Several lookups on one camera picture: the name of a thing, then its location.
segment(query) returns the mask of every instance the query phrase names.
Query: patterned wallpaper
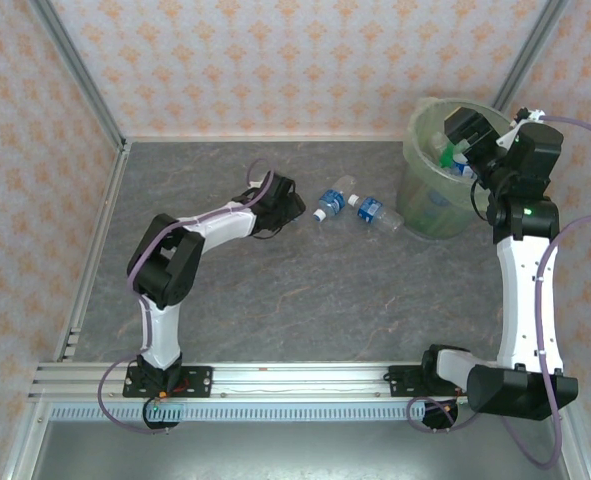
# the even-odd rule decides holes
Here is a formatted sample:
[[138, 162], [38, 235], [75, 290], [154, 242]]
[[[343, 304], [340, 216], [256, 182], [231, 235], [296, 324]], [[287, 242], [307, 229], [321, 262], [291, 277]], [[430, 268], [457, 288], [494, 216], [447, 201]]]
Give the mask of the patterned wallpaper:
[[544, 0], [55, 0], [127, 136], [399, 135], [490, 103]]
[[[571, 2], [513, 106], [541, 108], [591, 122], [591, 1]], [[562, 224], [591, 213], [591, 133], [555, 124], [564, 133], [550, 195]], [[580, 379], [591, 419], [591, 226], [564, 241], [555, 272], [557, 336], [567, 370]]]
[[0, 477], [52, 359], [114, 150], [26, 0], [0, 0]]

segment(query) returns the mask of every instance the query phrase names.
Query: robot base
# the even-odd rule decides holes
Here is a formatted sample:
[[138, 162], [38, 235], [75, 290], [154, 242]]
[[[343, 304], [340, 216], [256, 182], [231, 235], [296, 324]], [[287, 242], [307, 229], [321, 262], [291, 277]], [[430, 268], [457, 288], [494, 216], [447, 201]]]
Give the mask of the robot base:
[[176, 398], [209, 398], [213, 384], [212, 367], [182, 365], [182, 356], [167, 369], [149, 364], [141, 355], [129, 366], [122, 395], [125, 398], [153, 398], [161, 392]]

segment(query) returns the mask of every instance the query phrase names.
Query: purple cable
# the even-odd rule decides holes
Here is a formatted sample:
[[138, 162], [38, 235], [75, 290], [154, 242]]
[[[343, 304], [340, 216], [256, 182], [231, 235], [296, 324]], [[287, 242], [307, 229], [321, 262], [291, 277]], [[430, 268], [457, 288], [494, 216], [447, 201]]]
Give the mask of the purple cable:
[[[253, 170], [253, 167], [260, 161], [265, 161], [265, 162], [269, 163], [266, 159], [258, 158], [256, 160], [254, 160], [249, 165], [248, 170], [246, 171], [246, 184], [248, 186], [250, 186], [250, 176], [251, 176], [251, 172]], [[146, 346], [144, 348], [142, 348], [139, 352], [137, 352], [135, 355], [129, 354], [128, 356], [122, 357], [119, 360], [117, 360], [116, 362], [112, 363], [106, 369], [106, 371], [104, 372], [104, 375], [102, 375], [102, 378], [99, 381], [99, 385], [97, 386], [97, 403], [99, 404], [99, 408], [102, 411], [102, 413], [104, 413], [104, 415], [106, 415], [106, 417], [111, 422], [113, 422], [115, 425], [122, 427], [130, 432], [142, 433], [145, 435], [155, 435], [157, 433], [168, 433], [168, 431], [169, 431], [167, 428], [149, 430], [149, 429], [139, 428], [139, 427], [135, 427], [133, 425], [129, 425], [128, 423], [121, 422], [120, 420], [115, 418], [108, 411], [108, 409], [106, 408], [106, 405], [104, 404], [104, 401], [102, 400], [102, 390], [104, 388], [104, 384], [106, 383], [106, 380], [108, 379], [108, 376], [110, 375], [110, 373], [119, 364], [126, 363], [126, 362], [132, 362], [133, 360], [135, 360], [137, 358], [137, 355], [142, 355], [142, 354], [146, 353], [148, 351], [148, 349], [151, 347], [151, 344], [153, 342], [153, 319], [151, 318], [150, 307], [148, 305], [148, 302], [144, 301], [144, 297], [142, 295], [140, 295], [139, 293], [137, 293], [133, 289], [133, 282], [135, 280], [135, 277], [137, 277], [137, 274], [139, 273], [140, 269], [142, 268], [142, 265], [148, 259], [148, 257], [151, 255], [151, 253], [153, 253], [153, 250], [155, 250], [155, 248], [157, 247], [159, 242], [161, 242], [162, 239], [164, 239], [164, 237], [166, 237], [166, 235], [168, 235], [168, 233], [170, 233], [171, 231], [173, 231], [177, 228], [181, 228], [181, 227], [196, 225], [200, 222], [203, 222], [203, 221], [208, 220], [213, 217], [217, 217], [219, 215], [224, 215], [224, 214], [233, 213], [233, 212], [240, 212], [242, 210], [246, 210], [246, 209], [252, 207], [253, 205], [255, 205], [257, 202], [259, 202], [262, 199], [262, 197], [264, 195], [266, 195], [266, 192], [268, 192], [268, 189], [270, 188], [271, 183], [273, 182], [274, 176], [275, 176], [275, 171], [273, 170], [273, 168], [270, 168], [268, 171], [268, 178], [266, 178], [266, 177], [264, 178], [263, 185], [262, 185], [262, 188], [260, 189], [259, 193], [257, 195], [255, 195], [250, 202], [248, 202], [244, 205], [240, 205], [239, 207], [232, 207], [232, 208], [231, 207], [220, 208], [219, 210], [214, 210], [212, 212], [206, 213], [204, 215], [201, 215], [199, 217], [196, 217], [196, 218], [193, 218], [190, 220], [184, 220], [183, 222], [173, 223], [173, 224], [167, 226], [166, 228], [162, 229], [162, 231], [160, 231], [157, 234], [157, 236], [148, 245], [148, 247], [146, 247], [146, 249], [144, 250], [144, 252], [140, 256], [140, 258], [137, 260], [137, 262], [135, 262], [135, 265], [133, 266], [133, 269], [131, 270], [131, 273], [128, 276], [127, 285], [128, 285], [129, 291], [131, 291], [135, 295], [135, 297], [137, 298], [137, 300], [140, 302], [140, 304], [142, 305], [142, 307], [144, 309], [144, 316], [146, 317]]]
[[[540, 117], [543, 121], [548, 122], [562, 122], [562, 123], [569, 123], [571, 125], [576, 125], [579, 127], [583, 127], [587, 130], [591, 131], [591, 124], [586, 123], [582, 120], [575, 120], [573, 118], [567, 117], [556, 117], [552, 115], [544, 115]], [[550, 245], [544, 251], [544, 255], [542, 255], [542, 259], [539, 262], [539, 267], [537, 268], [537, 278], [542, 279], [544, 278], [544, 271], [546, 269], [546, 265], [548, 264], [551, 255], [558, 247], [560, 242], [566, 237], [572, 230], [576, 229], [577, 227], [584, 225], [586, 223], [591, 222], [591, 215], [586, 217], [578, 218], [577, 220], [572, 221], [566, 227], [559, 232], [553, 241], [551, 241]], [[537, 349], [539, 350], [539, 365], [540, 370], [542, 371], [542, 378], [544, 379], [544, 388], [546, 389], [546, 396], [548, 397], [548, 401], [551, 406], [551, 415], [553, 417], [553, 429], [555, 431], [555, 444], [553, 445], [553, 453], [550, 459], [546, 462], [540, 462], [537, 460], [529, 451], [528, 447], [524, 443], [524, 441], [519, 438], [517, 432], [513, 429], [513, 427], [508, 423], [508, 420], [502, 417], [502, 423], [506, 427], [506, 430], [513, 438], [517, 447], [521, 450], [521, 452], [528, 458], [528, 460], [538, 468], [542, 470], [548, 470], [552, 468], [557, 461], [559, 460], [560, 455], [562, 454], [562, 424], [561, 419], [559, 416], [559, 407], [557, 406], [557, 400], [555, 399], [555, 393], [553, 390], [553, 383], [551, 382], [550, 375], [548, 373], [548, 363], [546, 361], [546, 346], [544, 344], [544, 321], [542, 319], [542, 280], [538, 280], [535, 282], [535, 327], [537, 332]]]
[[[424, 427], [420, 427], [419, 425], [417, 425], [415, 423], [415, 420], [412, 420], [411, 419], [411, 407], [415, 404], [415, 402], [418, 402], [420, 400], [421, 401], [424, 401], [424, 402], [432, 403], [437, 408], [439, 408], [442, 412], [444, 412], [444, 415], [446, 415], [446, 418], [448, 418], [448, 421], [451, 422], [451, 427], [450, 428], [445, 428], [445, 429], [439, 429], [438, 430], [438, 429], [424, 428]], [[448, 410], [446, 410], [446, 407], [444, 407], [444, 405], [442, 405], [441, 403], [439, 403], [437, 400], [435, 400], [433, 398], [430, 398], [430, 397], [415, 397], [415, 398], [411, 399], [406, 404], [406, 419], [408, 420], [408, 424], [411, 427], [413, 427], [415, 430], [417, 430], [418, 432], [422, 432], [422, 433], [449, 433], [449, 432], [456, 432], [457, 430], [461, 430], [462, 428], [468, 427], [471, 423], [473, 423], [478, 418], [479, 418], [479, 415], [477, 413], [474, 413], [472, 417], [470, 417], [468, 420], [466, 420], [461, 425], [455, 425], [455, 420], [453, 420], [453, 417], [451, 416], [451, 414], [448, 412]]]

